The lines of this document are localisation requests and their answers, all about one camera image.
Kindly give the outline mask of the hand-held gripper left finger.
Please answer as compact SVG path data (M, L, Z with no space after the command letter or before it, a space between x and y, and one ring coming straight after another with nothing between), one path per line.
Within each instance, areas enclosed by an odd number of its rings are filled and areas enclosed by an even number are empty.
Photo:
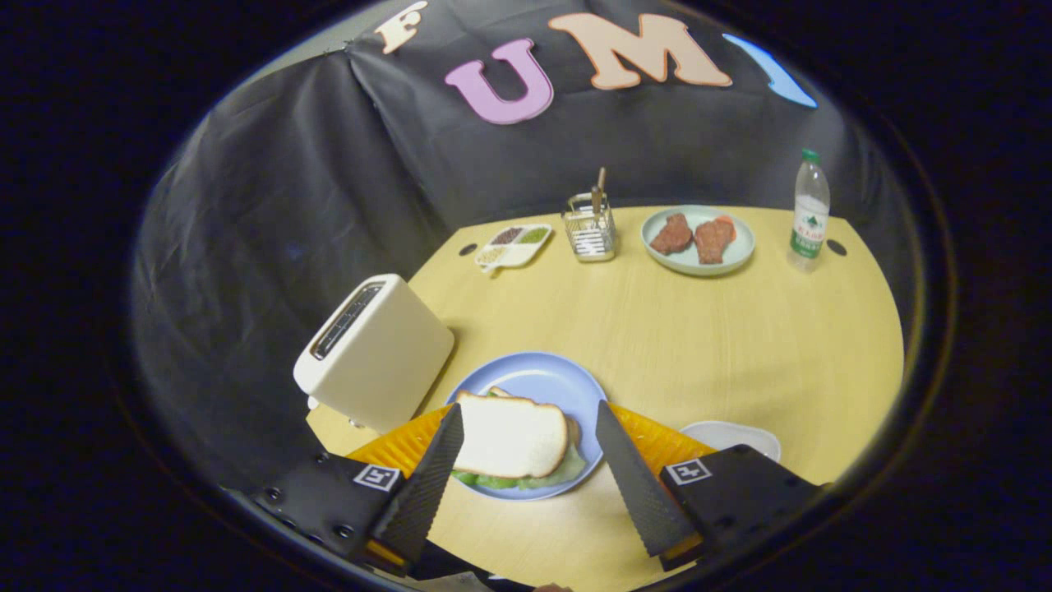
M420 558L464 442L447 405L350 455L312 452L251 492L251 508L308 548L406 576Z

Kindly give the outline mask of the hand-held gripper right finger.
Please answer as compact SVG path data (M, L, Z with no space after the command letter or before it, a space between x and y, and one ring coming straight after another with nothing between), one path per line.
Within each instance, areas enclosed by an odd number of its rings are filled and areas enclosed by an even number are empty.
M755 546L822 493L747 443L715 450L604 400L595 437L647 554L668 571Z

